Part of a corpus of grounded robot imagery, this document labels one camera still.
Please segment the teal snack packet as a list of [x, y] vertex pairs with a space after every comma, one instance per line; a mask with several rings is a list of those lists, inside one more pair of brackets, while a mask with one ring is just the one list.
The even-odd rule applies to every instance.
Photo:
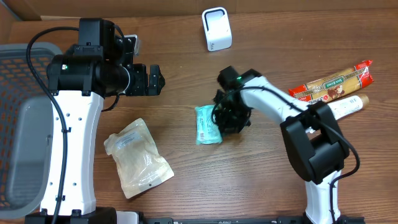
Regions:
[[218, 126], [212, 120], [213, 105], [205, 105], [195, 108], [197, 119], [196, 144], [219, 144], [223, 139]]

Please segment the beige mushroom pouch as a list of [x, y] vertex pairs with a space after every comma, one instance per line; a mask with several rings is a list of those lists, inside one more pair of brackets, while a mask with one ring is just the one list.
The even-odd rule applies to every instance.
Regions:
[[104, 147], [107, 155], [112, 156], [116, 163], [126, 198], [133, 198], [174, 176], [171, 166], [159, 154], [155, 141], [141, 118], [119, 133], [111, 134], [105, 140]]

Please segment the white cosmetic tube gold cap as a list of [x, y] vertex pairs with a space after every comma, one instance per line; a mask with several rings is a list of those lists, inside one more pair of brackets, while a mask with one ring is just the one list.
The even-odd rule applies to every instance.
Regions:
[[328, 106], [332, 110], [333, 116], [336, 120], [355, 113], [369, 104], [369, 98], [365, 94], [358, 94], [343, 98], [341, 100], [335, 100], [328, 103]]

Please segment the red orange pasta package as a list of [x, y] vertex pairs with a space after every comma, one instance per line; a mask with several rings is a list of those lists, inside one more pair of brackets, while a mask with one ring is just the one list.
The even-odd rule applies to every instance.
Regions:
[[369, 72], [372, 60], [365, 60], [340, 72], [289, 89], [289, 95], [314, 104], [336, 100], [369, 86], [373, 77]]

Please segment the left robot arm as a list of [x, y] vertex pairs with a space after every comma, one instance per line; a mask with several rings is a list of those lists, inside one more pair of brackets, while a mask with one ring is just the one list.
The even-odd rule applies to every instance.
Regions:
[[97, 207], [93, 183], [96, 131], [105, 98], [156, 96], [165, 85], [158, 65], [134, 63], [136, 35], [115, 23], [82, 18], [78, 42], [47, 66], [40, 87], [52, 102], [50, 167], [35, 223], [142, 223], [141, 212]]

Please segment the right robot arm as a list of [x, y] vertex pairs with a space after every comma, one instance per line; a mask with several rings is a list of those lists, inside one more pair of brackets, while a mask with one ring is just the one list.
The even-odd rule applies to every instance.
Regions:
[[250, 126], [252, 110], [258, 110], [280, 126], [286, 153], [294, 171], [305, 181], [311, 223], [336, 223], [335, 184], [349, 155], [331, 108], [323, 102], [300, 101], [272, 85], [250, 69], [239, 74], [232, 66], [220, 71], [220, 89], [211, 118], [222, 135], [239, 133]]

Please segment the white barcode scanner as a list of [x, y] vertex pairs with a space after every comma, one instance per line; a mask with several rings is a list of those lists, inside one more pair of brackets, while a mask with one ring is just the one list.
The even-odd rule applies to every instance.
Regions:
[[223, 7], [206, 9], [201, 15], [207, 49], [209, 52], [232, 46], [232, 33], [228, 13]]

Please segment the grey plastic shopping basket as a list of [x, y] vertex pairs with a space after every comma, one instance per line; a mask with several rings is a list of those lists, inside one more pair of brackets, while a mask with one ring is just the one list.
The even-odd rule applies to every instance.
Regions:
[[43, 199], [52, 148], [52, 104], [26, 64], [25, 44], [1, 46], [1, 218]]

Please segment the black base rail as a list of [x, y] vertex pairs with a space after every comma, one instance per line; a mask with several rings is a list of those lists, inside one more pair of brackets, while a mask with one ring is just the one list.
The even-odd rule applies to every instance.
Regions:
[[219, 218], [219, 219], [173, 219], [146, 218], [142, 212], [117, 211], [111, 219], [114, 224], [308, 224], [305, 216], [281, 216], [277, 218]]

